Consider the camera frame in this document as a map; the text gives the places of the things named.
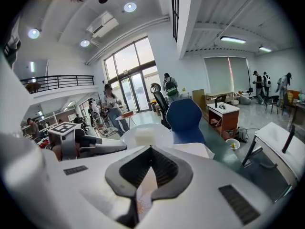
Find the ceiling light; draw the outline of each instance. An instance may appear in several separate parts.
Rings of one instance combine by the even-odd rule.
[[[271,52],[270,49],[264,48],[264,47],[260,47],[259,50],[265,51],[265,52]]]
[[[88,40],[83,40],[83,41],[81,41],[81,46],[82,46],[82,47],[88,47],[89,44],[90,44],[90,42],[89,42]]]
[[[31,39],[36,39],[39,37],[39,30],[37,30],[36,28],[29,30],[28,33],[28,37],[30,37]]]
[[[220,40],[226,41],[226,42],[236,42],[236,43],[241,43],[241,44],[246,42],[245,40],[234,38],[234,37],[228,37],[228,36],[223,36],[220,38]]]
[[[136,8],[137,8],[137,5],[133,2],[129,2],[124,6],[124,10],[129,13],[135,11]]]
[[[31,72],[34,72],[35,71],[35,68],[34,68],[34,62],[30,62],[30,71]]]

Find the black cap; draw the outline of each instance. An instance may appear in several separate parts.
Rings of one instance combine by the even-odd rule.
[[[105,84],[105,90],[107,90],[108,88],[111,88],[110,84]]]

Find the ceiling air conditioning unit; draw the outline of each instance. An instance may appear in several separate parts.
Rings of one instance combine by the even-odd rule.
[[[105,12],[95,19],[87,30],[92,33],[93,38],[103,37],[117,25],[118,21],[110,13]]]

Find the window blind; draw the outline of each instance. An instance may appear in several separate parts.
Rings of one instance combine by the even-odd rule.
[[[212,93],[231,91],[232,81],[227,57],[204,59]]]
[[[234,90],[244,91],[250,87],[248,65],[245,58],[229,57],[234,80]]]

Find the white bucket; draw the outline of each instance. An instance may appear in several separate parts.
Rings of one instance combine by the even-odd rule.
[[[237,150],[237,149],[240,147],[240,142],[237,141],[237,140],[234,139],[234,138],[229,138],[229,139],[227,139],[225,142],[226,142],[226,143],[230,146],[230,148],[233,149],[233,150]]]

